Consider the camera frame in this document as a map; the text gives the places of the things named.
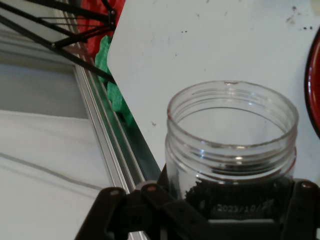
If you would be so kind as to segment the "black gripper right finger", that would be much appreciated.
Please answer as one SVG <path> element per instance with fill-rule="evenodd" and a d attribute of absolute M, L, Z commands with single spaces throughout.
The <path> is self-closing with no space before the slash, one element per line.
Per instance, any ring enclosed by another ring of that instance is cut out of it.
<path fill-rule="evenodd" d="M 320 229 L 320 187 L 306 179 L 295 179 L 287 208 L 282 240 L 316 240 Z"/>

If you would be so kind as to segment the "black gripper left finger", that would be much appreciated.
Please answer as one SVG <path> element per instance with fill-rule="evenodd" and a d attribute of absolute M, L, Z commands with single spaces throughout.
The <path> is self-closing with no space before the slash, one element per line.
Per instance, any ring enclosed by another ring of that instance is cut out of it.
<path fill-rule="evenodd" d="M 167 170 L 157 183 L 127 194 L 120 187 L 102 189 L 90 208 L 77 240 L 127 240 L 136 232 L 150 240 L 204 240 L 208 222 L 186 201 L 168 193 Z"/>

